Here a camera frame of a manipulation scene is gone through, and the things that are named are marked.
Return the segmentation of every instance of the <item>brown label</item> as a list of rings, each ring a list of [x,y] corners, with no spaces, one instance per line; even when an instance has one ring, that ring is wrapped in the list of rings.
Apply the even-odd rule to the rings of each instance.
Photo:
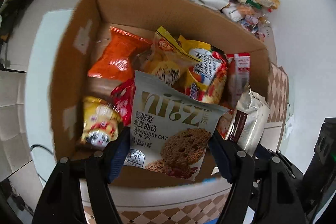
[[[237,110],[236,117],[234,120],[233,128],[230,133],[229,140],[237,143],[239,140],[239,137],[243,131],[245,122],[246,122],[247,114],[244,112],[241,112],[240,110]]]

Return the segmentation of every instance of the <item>pile of snacks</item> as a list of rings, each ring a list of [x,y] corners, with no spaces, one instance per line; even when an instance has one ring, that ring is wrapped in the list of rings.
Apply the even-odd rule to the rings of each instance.
[[[108,102],[85,97],[81,144],[103,149],[118,137],[118,124],[130,126],[125,165],[189,180],[215,129],[253,155],[269,107],[249,89],[248,53],[225,54],[183,36],[175,40],[163,27],[153,42],[110,31],[111,42],[88,76],[123,83]]]
[[[260,27],[269,24],[267,13],[277,9],[279,5],[279,0],[230,0],[221,11],[263,41],[265,34],[260,31]]]

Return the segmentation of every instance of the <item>cartoon face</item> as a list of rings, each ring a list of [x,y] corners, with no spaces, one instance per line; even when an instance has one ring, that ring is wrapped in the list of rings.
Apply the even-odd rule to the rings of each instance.
[[[87,140],[88,143],[99,147],[106,147],[109,141],[109,136],[101,130],[91,131]]]

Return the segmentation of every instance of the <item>cream colored snack bar wrapper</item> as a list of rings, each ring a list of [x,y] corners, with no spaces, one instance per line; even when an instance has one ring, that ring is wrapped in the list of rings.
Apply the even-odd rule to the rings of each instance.
[[[131,147],[125,165],[194,180],[225,107],[196,101],[135,72]]]
[[[225,139],[237,143],[252,156],[264,132],[269,113],[265,98],[246,86],[238,100]]]

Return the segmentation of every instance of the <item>yellow snack package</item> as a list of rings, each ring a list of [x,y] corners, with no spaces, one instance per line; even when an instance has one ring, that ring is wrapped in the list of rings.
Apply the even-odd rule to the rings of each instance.
[[[223,51],[205,42],[178,39],[184,51],[201,60],[190,67],[183,83],[183,92],[195,100],[218,104],[226,83],[227,59]]]
[[[86,96],[83,103],[84,128],[80,143],[103,150],[108,142],[118,138],[118,124],[122,118],[102,99]]]
[[[201,60],[186,53],[163,27],[157,29],[152,44],[152,54],[142,71],[157,76],[167,85],[173,85],[189,67]]]

